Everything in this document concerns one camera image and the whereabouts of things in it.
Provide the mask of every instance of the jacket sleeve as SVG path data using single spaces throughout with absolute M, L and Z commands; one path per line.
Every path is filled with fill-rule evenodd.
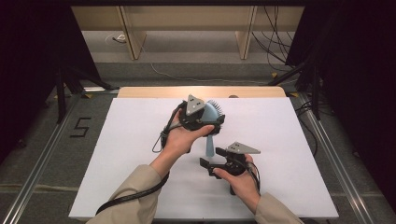
M 303 223 L 289 208 L 269 193 L 263 194 L 260 198 L 255 219 L 260 224 Z
M 150 189 L 160 182 L 160 176 L 151 166 L 139 165 L 109 200 Z M 148 196 L 129 201 L 128 203 L 109 207 L 88 221 L 88 224 L 151 223 L 157 210 L 160 191 L 157 190 Z

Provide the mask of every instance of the tape mark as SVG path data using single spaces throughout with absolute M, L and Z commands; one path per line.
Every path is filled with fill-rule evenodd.
M 79 118 L 76 126 L 75 126 L 75 130 L 84 130 L 84 134 L 72 134 L 70 135 L 71 138 L 77 138 L 77 137 L 85 137 L 85 134 L 87 133 L 87 131 L 90 129 L 89 127 L 79 127 L 79 123 L 83 120 L 83 119 L 91 119 L 91 118 Z

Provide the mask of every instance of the finger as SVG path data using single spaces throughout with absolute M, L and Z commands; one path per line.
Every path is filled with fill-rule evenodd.
M 175 116 L 174 116 L 172 122 L 177 122 L 177 121 L 178 121 L 178 117 L 180 116 L 180 112 L 181 112 L 181 109 L 179 109 L 179 110 L 176 112 L 176 114 L 175 114 Z
M 253 158 L 249 154 L 245 154 L 246 161 L 253 162 Z
M 213 173 L 215 173 L 215 175 L 218 175 L 219 177 L 227 180 L 229 183 L 231 183 L 234 179 L 233 175 L 230 175 L 227 171 L 220 169 L 220 168 L 213 169 Z
M 197 139 L 199 137 L 209 134 L 210 132 L 212 132 L 214 128 L 215 128 L 214 125 L 206 125 L 196 131 L 191 132 L 191 134 L 194 139 Z

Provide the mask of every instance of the floor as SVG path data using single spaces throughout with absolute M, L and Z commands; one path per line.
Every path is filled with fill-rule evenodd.
M 103 81 L 113 86 L 178 86 L 178 85 L 261 85 L 290 69 L 268 54 L 252 39 L 248 58 L 240 60 L 232 32 L 148 32 L 144 51 L 139 60 L 131 61 L 125 44 L 116 42 L 122 32 L 83 32 L 92 57 Z M 289 45 L 292 33 L 280 34 L 283 44 Z M 262 33 L 255 36 L 264 44 L 269 41 Z M 278 44 L 270 48 L 282 58 Z M 294 92 L 296 77 L 285 81 L 281 86 L 286 92 Z M 84 81 L 84 86 L 93 86 Z M 35 164 L 56 127 L 56 93 L 52 93 L 46 105 L 37 116 L 35 123 L 23 140 L 26 146 L 16 147 L 0 165 L 0 217 L 5 218 L 21 187 L 28 179 Z M 115 93 L 96 93 L 76 97 L 67 95 L 68 105 L 75 103 L 59 141 L 54 145 L 42 174 L 37 179 L 34 191 L 22 208 L 18 223 L 81 223 L 68 217 L 68 212 L 78 192 L 93 153 L 96 140 L 106 119 L 107 110 Z M 299 108 L 302 95 L 290 97 L 294 107 Z M 351 206 L 347 193 L 340 184 L 324 146 L 316 135 L 309 113 L 301 115 L 309 146 L 313 153 L 318 148 L 315 160 L 323 180 L 339 212 L 338 219 L 317 220 L 318 223 L 363 223 Z M 372 218 L 371 223 L 396 223 L 396 215 L 368 174 L 361 160 L 353 154 L 342 125 L 326 102 L 320 98 L 321 124 L 332 141 L 333 148 L 344 165 L 351 182 Z M 72 137 L 83 134 L 75 125 L 89 127 L 85 137 Z

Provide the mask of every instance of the gray plastic mount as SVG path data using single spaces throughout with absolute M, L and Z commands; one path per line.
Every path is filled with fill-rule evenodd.
M 236 154 L 260 154 L 261 152 L 253 147 L 248 147 L 242 143 L 234 142 L 230 146 L 227 147 L 227 151 L 236 153 Z
M 191 115 L 197 111 L 200 111 L 205 107 L 205 101 L 196 98 L 193 95 L 189 95 L 189 99 L 187 101 L 187 111 L 186 115 Z

